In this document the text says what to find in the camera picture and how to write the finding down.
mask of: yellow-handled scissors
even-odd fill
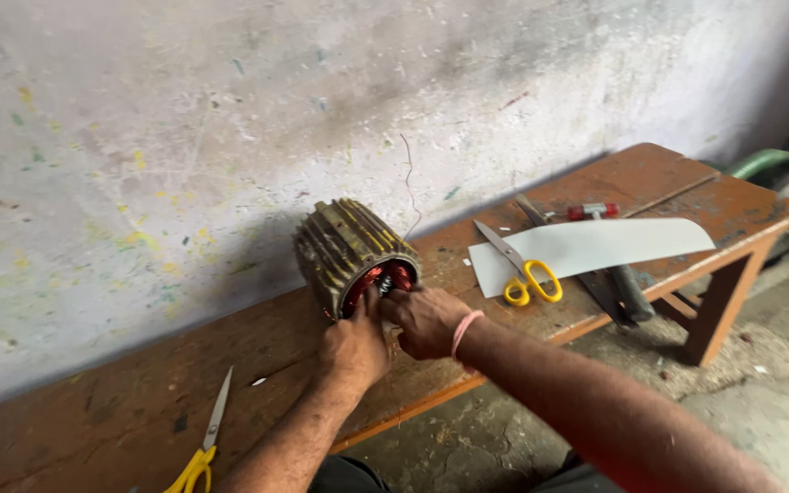
[[[175,483],[163,493],[181,493],[182,491],[184,493],[192,493],[196,480],[203,473],[206,474],[206,493],[209,493],[209,490],[212,488],[212,470],[209,468],[209,463],[215,458],[215,438],[218,436],[218,427],[221,425],[221,419],[225,415],[227,392],[230,390],[232,375],[233,367],[227,370],[225,383],[221,386],[221,391],[218,392],[218,398],[215,400],[215,407],[212,409],[212,419],[209,421],[209,428],[206,428],[206,438],[203,439],[203,448],[196,450],[194,458],[181,471],[181,476],[178,476]]]
[[[498,248],[499,252],[503,253],[505,257],[516,266],[517,272],[521,269],[521,274],[524,275],[525,280],[528,284],[523,283],[519,280],[519,275],[514,275],[504,284],[504,299],[507,300],[513,306],[525,306],[529,303],[529,286],[538,294],[538,296],[542,297],[546,301],[550,303],[555,303],[558,300],[562,299],[562,285],[559,284],[558,279],[553,272],[547,267],[547,264],[541,261],[523,261],[522,256],[517,252],[512,246],[508,244],[507,241],[501,239],[495,231],[492,231],[492,228],[489,226],[480,223],[480,221],[474,220],[473,223],[479,229],[479,232],[483,233],[489,242],[495,248]],[[550,276],[550,279],[553,281],[553,285],[556,290],[553,292],[552,295],[548,295],[543,292],[541,285],[535,281],[535,276],[531,274],[532,267],[541,267],[547,275]],[[520,296],[518,298],[514,298],[510,296],[510,291],[518,290],[520,292]]]

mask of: hand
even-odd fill
[[[324,332],[319,360],[323,380],[359,398],[389,372],[389,348],[382,336],[376,287],[370,287],[358,299],[350,319],[339,320]]]
[[[444,358],[452,352],[452,335],[471,308],[443,289],[407,293],[392,289],[379,301],[382,315],[400,325],[397,336],[404,353],[417,360]]]

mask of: workbench leg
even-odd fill
[[[762,241],[753,252],[712,274],[684,344],[686,362],[704,367],[715,358],[774,242],[774,237]]]

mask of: scissors blade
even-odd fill
[[[218,392],[218,399],[215,401],[215,408],[212,409],[212,419],[209,420],[209,428],[206,429],[206,438],[203,439],[203,450],[209,451],[215,444],[215,438],[218,436],[218,428],[221,425],[221,419],[225,415],[225,404],[227,403],[227,392],[230,390],[230,378],[233,375],[233,366],[227,370],[225,376],[225,383],[221,386],[221,391]]]
[[[510,263],[516,266],[516,272],[520,273],[520,277],[522,277],[522,264],[525,262],[522,260],[522,256],[517,252],[507,241],[501,239],[500,236],[495,231],[492,231],[492,228],[489,226],[480,223],[480,221],[474,219],[473,223],[479,229],[479,232],[483,233],[483,236],[487,238],[487,240],[492,243],[495,248],[498,248],[499,252],[503,253],[505,257],[508,258]]]

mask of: wall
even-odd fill
[[[0,0],[0,399],[302,284],[351,196],[429,231],[601,152],[789,131],[789,2]]]

